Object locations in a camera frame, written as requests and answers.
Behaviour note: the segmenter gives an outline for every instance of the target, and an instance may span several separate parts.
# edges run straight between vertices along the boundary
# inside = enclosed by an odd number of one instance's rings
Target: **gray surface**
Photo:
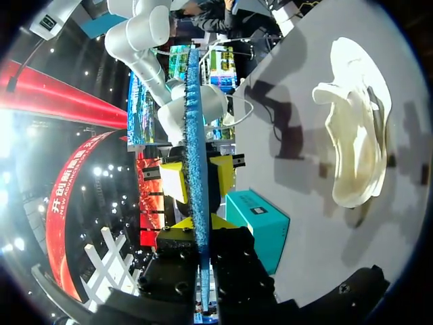
[[[382,194],[354,210],[332,200],[335,157],[324,129],[329,107],[314,104],[311,97],[319,82],[333,80],[329,53],[338,37],[353,39],[373,58],[393,102],[388,151],[395,154],[396,167],[388,168]],[[325,0],[235,95],[256,107],[236,128],[237,152],[246,155],[247,164],[237,170],[236,188],[256,190],[292,218],[275,275],[279,298],[305,305],[373,264],[394,282],[424,219],[428,187],[420,179],[422,165],[430,165],[431,128],[420,69],[386,14],[362,0]],[[278,128],[285,128],[283,143],[276,140],[262,104],[277,116]],[[236,100],[236,120],[248,109]]]
[[[236,14],[239,9],[272,17],[264,0],[237,0],[237,3],[233,7],[233,13]]]

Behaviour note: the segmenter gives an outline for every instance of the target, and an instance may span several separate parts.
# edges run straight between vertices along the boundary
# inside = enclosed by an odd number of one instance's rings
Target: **white 3d printed object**
[[[391,97],[373,60],[354,41],[332,43],[332,83],[313,90],[316,104],[331,104],[325,126],[336,153],[332,197],[354,208],[379,196],[386,173],[386,122]]]

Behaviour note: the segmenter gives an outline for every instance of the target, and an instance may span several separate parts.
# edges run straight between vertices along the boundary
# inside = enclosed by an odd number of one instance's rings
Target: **red curved sign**
[[[47,211],[48,260],[55,281],[71,297],[80,301],[66,260],[65,225],[69,198],[83,163],[96,146],[112,132],[92,137],[83,143],[64,165],[54,184]]]

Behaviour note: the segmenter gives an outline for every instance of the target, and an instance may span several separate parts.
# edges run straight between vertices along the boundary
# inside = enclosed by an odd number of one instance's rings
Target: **blue sponge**
[[[200,254],[200,282],[202,306],[209,306],[209,189],[206,136],[203,128],[203,109],[200,96],[199,51],[192,49],[188,57],[185,96],[185,174],[187,176],[189,205]]]

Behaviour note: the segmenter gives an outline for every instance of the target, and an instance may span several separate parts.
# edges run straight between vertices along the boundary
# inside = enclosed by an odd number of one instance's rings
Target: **yellow bracket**
[[[160,176],[164,195],[169,195],[175,200],[186,204],[188,196],[185,177],[182,172],[182,163],[172,162],[160,165]]]
[[[218,166],[219,192],[225,196],[234,185],[233,156],[212,157],[210,161]]]

